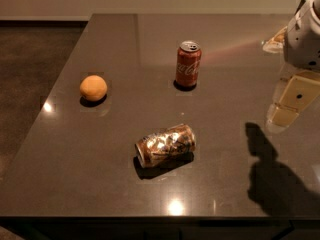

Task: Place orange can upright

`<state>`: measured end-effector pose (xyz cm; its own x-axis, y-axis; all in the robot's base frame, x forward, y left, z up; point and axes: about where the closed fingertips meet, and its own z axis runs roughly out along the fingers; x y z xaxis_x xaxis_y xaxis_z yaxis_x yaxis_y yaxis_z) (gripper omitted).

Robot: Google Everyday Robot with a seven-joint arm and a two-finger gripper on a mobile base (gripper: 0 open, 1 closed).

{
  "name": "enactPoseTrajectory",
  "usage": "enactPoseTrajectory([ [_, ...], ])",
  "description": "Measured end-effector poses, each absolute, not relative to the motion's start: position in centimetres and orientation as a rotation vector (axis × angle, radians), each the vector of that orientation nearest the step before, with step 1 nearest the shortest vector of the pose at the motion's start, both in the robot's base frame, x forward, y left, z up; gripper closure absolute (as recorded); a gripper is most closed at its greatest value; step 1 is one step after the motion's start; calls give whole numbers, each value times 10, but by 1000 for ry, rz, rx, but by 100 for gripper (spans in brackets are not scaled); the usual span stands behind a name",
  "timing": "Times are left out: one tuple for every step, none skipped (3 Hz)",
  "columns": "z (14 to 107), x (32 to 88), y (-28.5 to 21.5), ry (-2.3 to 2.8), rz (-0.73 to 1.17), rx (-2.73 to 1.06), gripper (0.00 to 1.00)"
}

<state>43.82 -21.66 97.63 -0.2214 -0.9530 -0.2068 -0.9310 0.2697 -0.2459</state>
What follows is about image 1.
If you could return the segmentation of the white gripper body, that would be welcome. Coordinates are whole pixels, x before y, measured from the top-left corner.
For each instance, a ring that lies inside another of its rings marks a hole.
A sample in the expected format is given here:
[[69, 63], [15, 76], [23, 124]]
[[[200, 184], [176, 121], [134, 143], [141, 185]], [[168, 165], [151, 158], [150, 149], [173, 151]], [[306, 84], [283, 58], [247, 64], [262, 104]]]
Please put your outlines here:
[[284, 58], [297, 68], [320, 71], [320, 0], [301, 0], [287, 25]]

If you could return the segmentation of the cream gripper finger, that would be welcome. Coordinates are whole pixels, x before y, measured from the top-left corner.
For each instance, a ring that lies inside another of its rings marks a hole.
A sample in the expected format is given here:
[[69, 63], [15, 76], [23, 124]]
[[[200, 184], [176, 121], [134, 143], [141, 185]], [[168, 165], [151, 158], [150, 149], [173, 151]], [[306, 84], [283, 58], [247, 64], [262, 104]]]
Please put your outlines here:
[[280, 29], [272, 38], [263, 44], [262, 49], [271, 54], [282, 53], [284, 49], [286, 31], [286, 27]]
[[320, 96], [320, 74], [302, 70], [278, 82], [266, 116], [266, 128], [281, 133]]

